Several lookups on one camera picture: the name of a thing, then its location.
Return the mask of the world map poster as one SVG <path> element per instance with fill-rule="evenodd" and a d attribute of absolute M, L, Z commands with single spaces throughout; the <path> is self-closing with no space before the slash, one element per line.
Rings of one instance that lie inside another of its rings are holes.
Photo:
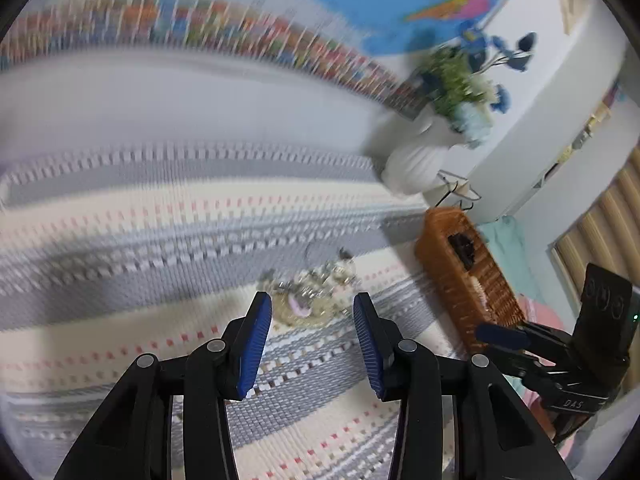
<path fill-rule="evenodd" d="M 314 76 L 406 117 L 424 107 L 403 56 L 482 44 L 501 0 L 27 0 L 1 40 L 4 70 L 100 47 L 234 55 Z"/>

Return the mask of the beige curtain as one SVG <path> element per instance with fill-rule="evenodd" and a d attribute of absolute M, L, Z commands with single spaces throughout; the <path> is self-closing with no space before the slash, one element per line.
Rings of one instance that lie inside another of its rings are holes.
<path fill-rule="evenodd" d="M 634 284 L 639 281 L 639 171 L 640 152 L 634 148 L 608 187 L 551 247 L 574 313 L 580 310 L 590 262 Z"/>

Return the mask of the teal blanket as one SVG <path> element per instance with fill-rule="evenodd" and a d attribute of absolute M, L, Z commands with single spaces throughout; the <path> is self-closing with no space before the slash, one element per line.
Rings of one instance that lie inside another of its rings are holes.
<path fill-rule="evenodd" d="M 476 225 L 492 258 L 517 294 L 544 303 L 544 297 L 527 261 L 525 238 L 518 220 L 503 216 Z"/>

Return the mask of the brown wicker tray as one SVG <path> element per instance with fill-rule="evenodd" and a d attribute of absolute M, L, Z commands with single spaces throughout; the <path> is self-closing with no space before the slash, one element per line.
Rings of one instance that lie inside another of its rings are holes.
<path fill-rule="evenodd" d="M 469 352 L 485 347 L 475 338 L 480 324 L 513 327 L 525 321 L 511 286 L 463 210 L 428 210 L 414 253 Z"/>

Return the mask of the striped woven table cloth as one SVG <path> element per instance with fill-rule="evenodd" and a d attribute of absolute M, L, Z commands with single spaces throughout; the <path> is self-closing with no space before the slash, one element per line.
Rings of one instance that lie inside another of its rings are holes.
<path fill-rule="evenodd" d="M 404 336 L 463 354 L 414 258 L 426 209 L 361 156 L 214 143 L 64 154 L 1 170 L 1 430 L 52 478 L 141 353 L 186 356 L 219 337 L 269 269 L 355 258 Z M 244 479 L 379 479 L 398 406 L 375 397 L 348 315 L 274 318 L 253 388 L 228 406 Z"/>

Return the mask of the pile of metal jewelry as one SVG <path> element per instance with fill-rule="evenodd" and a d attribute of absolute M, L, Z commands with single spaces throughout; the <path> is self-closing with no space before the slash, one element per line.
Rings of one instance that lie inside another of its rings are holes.
<path fill-rule="evenodd" d="M 336 259 L 296 273 L 269 269 L 258 284 L 270 295 L 277 322 L 295 328 L 327 326 L 344 318 L 348 307 L 343 295 L 361 290 L 354 255 L 346 248 Z"/>

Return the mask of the blue white artificial flowers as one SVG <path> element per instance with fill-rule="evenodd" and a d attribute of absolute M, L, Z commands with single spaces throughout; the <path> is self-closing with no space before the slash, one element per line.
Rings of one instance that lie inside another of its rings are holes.
<path fill-rule="evenodd" d="M 467 20 L 459 25 L 455 42 L 427 53 L 418 68 L 422 91 L 435 114 L 461 136 L 462 145 L 472 150 L 484 144 L 492 130 L 492 115 L 510 110 L 509 91 L 487 73 L 501 66 L 526 72 L 537 42 L 536 32 L 528 32 L 508 44 Z"/>

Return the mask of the white wall shelf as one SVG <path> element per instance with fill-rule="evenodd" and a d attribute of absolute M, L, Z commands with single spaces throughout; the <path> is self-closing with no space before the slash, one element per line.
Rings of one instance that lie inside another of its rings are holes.
<path fill-rule="evenodd" d="M 558 158 L 549 166 L 542 174 L 540 179 L 534 184 L 533 190 L 537 192 L 541 190 L 546 183 L 554 177 L 560 168 L 566 164 L 570 158 L 579 152 L 586 143 L 594 137 L 594 133 L 600 128 L 604 122 L 612 115 L 612 106 L 615 102 L 624 99 L 624 92 L 620 88 L 620 80 L 616 78 L 612 86 L 605 93 L 604 97 L 594 109 L 586 122 L 582 125 L 580 131 L 576 134 L 572 142 L 568 144 L 559 154 Z"/>

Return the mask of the white ribbed vase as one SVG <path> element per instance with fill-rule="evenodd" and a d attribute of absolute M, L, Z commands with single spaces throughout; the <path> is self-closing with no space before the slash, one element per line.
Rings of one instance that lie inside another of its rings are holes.
<path fill-rule="evenodd" d="M 412 136 L 390 153 L 381 176 L 386 188 L 399 196 L 431 191 L 437 185 L 438 172 L 449 151 L 465 141 L 445 117 L 428 107 L 411 127 Z"/>

